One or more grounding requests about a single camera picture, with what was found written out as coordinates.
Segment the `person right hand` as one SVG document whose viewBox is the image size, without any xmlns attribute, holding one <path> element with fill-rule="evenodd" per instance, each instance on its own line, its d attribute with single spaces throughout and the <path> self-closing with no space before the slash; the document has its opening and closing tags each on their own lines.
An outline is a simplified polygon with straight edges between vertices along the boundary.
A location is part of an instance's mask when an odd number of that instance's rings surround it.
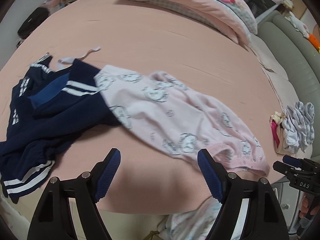
<svg viewBox="0 0 320 240">
<path fill-rule="evenodd" d="M 300 201 L 299 205 L 299 218 L 303 218 L 307 215 L 309 208 L 310 208 L 310 204 L 309 204 L 309 200 L 307 198 L 307 195 L 304 194 L 302 200 Z M 315 207 L 311 212 L 310 215 L 314 216 L 318 213 L 319 211 L 319 206 Z"/>
</svg>

